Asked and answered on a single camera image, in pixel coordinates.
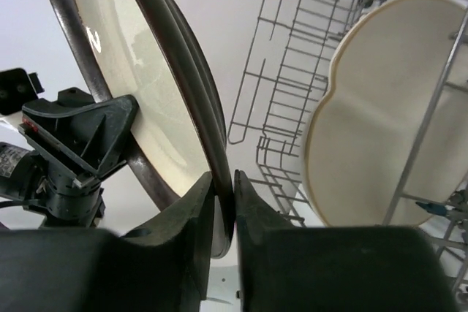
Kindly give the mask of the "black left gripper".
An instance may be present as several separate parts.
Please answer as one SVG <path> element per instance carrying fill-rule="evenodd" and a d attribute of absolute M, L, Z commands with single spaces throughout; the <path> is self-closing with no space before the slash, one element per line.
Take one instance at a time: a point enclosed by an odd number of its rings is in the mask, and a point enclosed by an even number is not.
<path fill-rule="evenodd" d="M 137 115 L 131 95 L 96 103 L 79 88 L 24 104 L 15 126 L 30 148 L 1 143 L 3 208 L 44 227 L 96 227 L 102 181 L 121 166 Z M 103 229 L 1 232 L 3 311 L 198 311 L 206 298 L 214 191 L 203 174 L 177 202 L 123 237 Z"/>

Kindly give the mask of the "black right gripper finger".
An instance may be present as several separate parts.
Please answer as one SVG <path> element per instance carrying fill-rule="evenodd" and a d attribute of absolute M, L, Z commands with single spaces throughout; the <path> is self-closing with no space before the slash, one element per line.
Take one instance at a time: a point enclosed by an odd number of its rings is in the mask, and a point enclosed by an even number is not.
<path fill-rule="evenodd" d="M 234 176 L 244 311 L 456 311 L 422 232 L 296 227 Z"/>

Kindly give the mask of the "cream divided plate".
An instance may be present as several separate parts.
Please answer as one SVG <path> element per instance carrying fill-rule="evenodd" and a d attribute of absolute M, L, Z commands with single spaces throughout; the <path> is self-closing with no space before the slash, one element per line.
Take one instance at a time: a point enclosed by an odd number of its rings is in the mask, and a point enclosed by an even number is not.
<path fill-rule="evenodd" d="M 466 9 L 454 0 L 393 0 L 364 15 L 340 42 L 328 90 L 302 137 L 302 185 L 328 227 L 381 224 Z M 467 47 L 462 46 L 392 222 L 429 214 L 467 175 Z"/>

